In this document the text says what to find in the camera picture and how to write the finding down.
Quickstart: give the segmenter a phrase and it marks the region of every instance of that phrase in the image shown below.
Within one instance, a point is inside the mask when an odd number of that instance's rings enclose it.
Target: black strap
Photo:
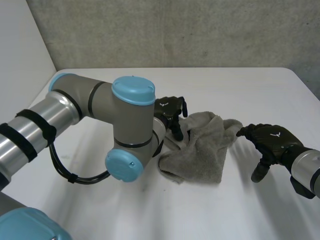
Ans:
[[[70,177],[68,178],[68,182],[74,184],[78,178],[78,175],[71,173]]]
[[[29,109],[24,109],[21,112],[18,112],[16,114],[16,117],[24,117],[34,122],[42,130],[42,136],[48,142],[47,147],[55,141],[57,129],[54,126],[50,125],[38,113]]]
[[[17,130],[10,127],[7,123],[2,123],[0,125],[0,134],[13,142],[26,155],[29,162],[37,157],[37,152],[34,146]]]

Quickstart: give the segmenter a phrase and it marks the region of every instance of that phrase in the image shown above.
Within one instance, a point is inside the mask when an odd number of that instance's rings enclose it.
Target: black cable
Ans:
[[[110,173],[108,171],[105,171],[97,176],[79,177],[76,174],[69,172],[65,168],[65,166],[62,164],[62,162],[60,161],[57,155],[57,151],[53,143],[50,144],[49,150],[50,150],[50,156],[51,156],[52,163],[55,170],[58,172],[58,174],[60,174],[65,179],[67,179],[68,182],[70,183],[77,183],[77,184],[84,184],[84,185],[96,184],[110,176]]]

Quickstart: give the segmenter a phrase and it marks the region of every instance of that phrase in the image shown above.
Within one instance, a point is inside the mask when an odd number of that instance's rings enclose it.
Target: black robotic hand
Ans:
[[[241,128],[236,136],[245,136],[262,153],[262,158],[251,175],[254,183],[260,182],[273,164],[284,165],[290,171],[286,159],[283,158],[284,153],[290,147],[304,146],[290,131],[278,125],[250,124]]]
[[[188,116],[187,103],[183,96],[166,96],[155,100],[154,116],[164,123],[166,129],[171,130],[177,141],[184,139],[179,124],[179,115],[181,113],[185,118]]]

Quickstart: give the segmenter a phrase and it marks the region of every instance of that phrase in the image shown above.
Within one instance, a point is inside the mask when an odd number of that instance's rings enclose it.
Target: light blue joint cap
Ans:
[[[156,101],[156,87],[143,77],[122,76],[112,84],[113,94],[126,103],[147,106]]]
[[[54,78],[51,80],[50,85],[49,85],[49,92],[52,91],[52,87],[54,86],[55,82],[59,78],[61,78],[62,76],[65,76],[65,75],[76,75],[76,74],[63,72],[63,73],[59,73],[58,75],[54,76]]]
[[[144,171],[139,159],[122,149],[112,149],[105,158],[108,172],[116,179],[126,183],[136,180]]]
[[[42,211],[23,207],[0,216],[3,240],[72,240],[71,236]]]

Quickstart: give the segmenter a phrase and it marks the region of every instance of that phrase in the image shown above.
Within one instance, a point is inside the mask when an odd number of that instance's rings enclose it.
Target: white wall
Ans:
[[[0,0],[0,123],[27,108],[56,69],[25,0]]]

